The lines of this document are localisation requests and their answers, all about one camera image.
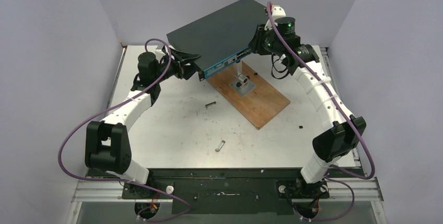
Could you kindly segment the teal grey network switch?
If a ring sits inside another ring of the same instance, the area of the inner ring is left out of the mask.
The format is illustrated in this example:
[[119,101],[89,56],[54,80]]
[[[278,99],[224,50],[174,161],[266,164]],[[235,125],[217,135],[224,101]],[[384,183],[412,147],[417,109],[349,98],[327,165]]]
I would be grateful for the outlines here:
[[251,54],[256,29],[266,24],[265,6],[239,0],[167,34],[175,50],[198,54],[199,79],[208,79]]

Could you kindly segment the dark transceiver module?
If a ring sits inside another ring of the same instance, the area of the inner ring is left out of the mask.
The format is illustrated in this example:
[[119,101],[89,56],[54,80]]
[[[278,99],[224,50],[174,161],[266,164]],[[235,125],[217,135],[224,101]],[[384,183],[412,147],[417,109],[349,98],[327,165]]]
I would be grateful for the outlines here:
[[216,101],[213,101],[213,102],[211,102],[211,103],[208,103],[208,104],[205,105],[205,108],[207,109],[207,108],[209,108],[209,107],[212,107],[212,106],[214,106],[216,103],[217,103]]

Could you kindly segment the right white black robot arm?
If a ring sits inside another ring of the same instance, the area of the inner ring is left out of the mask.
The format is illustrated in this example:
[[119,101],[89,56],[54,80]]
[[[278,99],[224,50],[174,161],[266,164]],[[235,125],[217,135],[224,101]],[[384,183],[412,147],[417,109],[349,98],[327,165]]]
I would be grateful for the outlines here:
[[343,104],[323,70],[320,56],[295,34],[293,17],[278,18],[273,27],[257,25],[249,47],[255,54],[277,56],[285,71],[301,84],[321,119],[324,132],[313,139],[313,155],[295,183],[296,192],[308,197],[327,170],[356,148],[366,122]]

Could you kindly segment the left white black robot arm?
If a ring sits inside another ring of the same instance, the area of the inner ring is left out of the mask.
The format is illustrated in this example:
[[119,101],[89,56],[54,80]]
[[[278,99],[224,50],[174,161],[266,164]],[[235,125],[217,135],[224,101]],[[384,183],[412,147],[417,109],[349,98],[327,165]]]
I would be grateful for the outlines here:
[[152,197],[156,184],[149,179],[149,170],[132,159],[129,130],[159,98],[160,83],[172,76],[190,79],[198,71],[195,61],[201,57],[167,47],[162,51],[160,60],[150,51],[140,54],[138,72],[125,104],[86,127],[86,166],[136,182],[135,191],[142,198]]

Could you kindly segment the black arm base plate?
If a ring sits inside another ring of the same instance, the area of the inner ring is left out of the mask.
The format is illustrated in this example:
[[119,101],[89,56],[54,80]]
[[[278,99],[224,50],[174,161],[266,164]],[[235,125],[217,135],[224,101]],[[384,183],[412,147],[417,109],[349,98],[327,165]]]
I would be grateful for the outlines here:
[[148,185],[190,203],[191,214],[292,214],[288,200],[312,207],[313,199],[329,199],[332,185],[302,182],[298,168],[154,169]]

